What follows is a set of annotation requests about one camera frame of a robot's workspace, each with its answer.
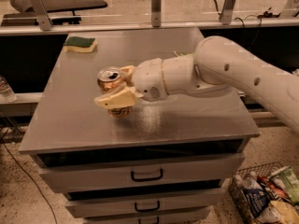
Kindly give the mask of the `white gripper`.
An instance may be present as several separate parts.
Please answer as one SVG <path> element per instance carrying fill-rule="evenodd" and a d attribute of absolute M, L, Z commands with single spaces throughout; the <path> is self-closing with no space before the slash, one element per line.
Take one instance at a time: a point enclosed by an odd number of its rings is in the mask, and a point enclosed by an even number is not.
<path fill-rule="evenodd" d="M 144 61 L 136 68 L 127 65 L 121 68 L 122 86 L 103 91 L 94 102 L 107 110 L 134 106 L 139 98 L 156 102 L 167 98 L 160 58 Z"/>

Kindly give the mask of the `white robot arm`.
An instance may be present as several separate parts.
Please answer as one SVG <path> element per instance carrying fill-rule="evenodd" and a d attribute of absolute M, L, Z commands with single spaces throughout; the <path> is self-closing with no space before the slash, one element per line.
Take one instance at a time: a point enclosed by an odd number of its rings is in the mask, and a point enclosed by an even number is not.
<path fill-rule="evenodd" d="M 139 99 L 221 96 L 234 87 L 299 132 L 299 77 L 222 36 L 202 39 L 191 54 L 106 67 L 97 74 L 97 83 L 102 94 L 94 102 L 116 117 L 127 115 Z"/>

